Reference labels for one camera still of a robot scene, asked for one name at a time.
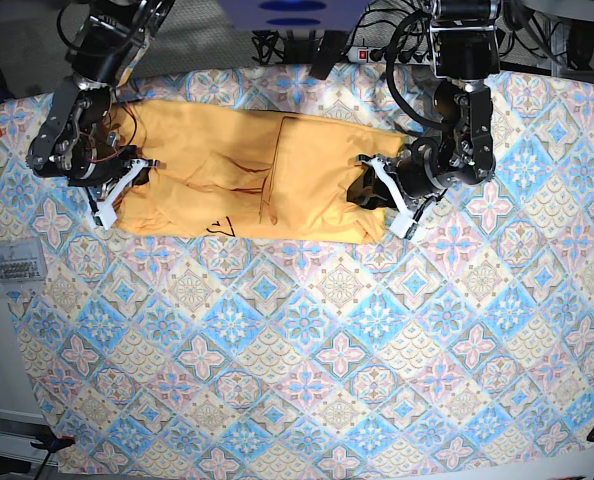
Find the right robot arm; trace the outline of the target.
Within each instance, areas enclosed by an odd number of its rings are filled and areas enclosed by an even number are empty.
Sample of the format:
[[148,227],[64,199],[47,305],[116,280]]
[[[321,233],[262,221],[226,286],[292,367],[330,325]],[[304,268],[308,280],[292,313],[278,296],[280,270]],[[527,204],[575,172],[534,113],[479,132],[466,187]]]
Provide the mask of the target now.
[[129,79],[174,4],[171,1],[92,1],[67,46],[71,75],[52,97],[48,116],[30,144],[26,163],[39,178],[65,178],[88,199],[94,226],[117,220],[114,202],[140,175],[156,167],[133,143],[103,133],[118,87]]

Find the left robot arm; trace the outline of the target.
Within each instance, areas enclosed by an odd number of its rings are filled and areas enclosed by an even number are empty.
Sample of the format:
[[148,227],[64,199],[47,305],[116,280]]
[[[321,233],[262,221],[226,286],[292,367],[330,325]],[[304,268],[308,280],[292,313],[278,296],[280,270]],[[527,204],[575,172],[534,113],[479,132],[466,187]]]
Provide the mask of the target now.
[[[363,172],[347,190],[349,202],[367,210],[393,208],[419,220],[453,185],[493,178],[493,103],[485,80],[500,70],[495,25],[500,10],[498,1],[426,1],[398,24],[383,55],[386,85],[410,119],[437,134],[416,135],[394,157],[358,156]],[[439,120],[419,114],[395,82],[404,39],[416,25],[424,29],[439,81],[433,93]]]

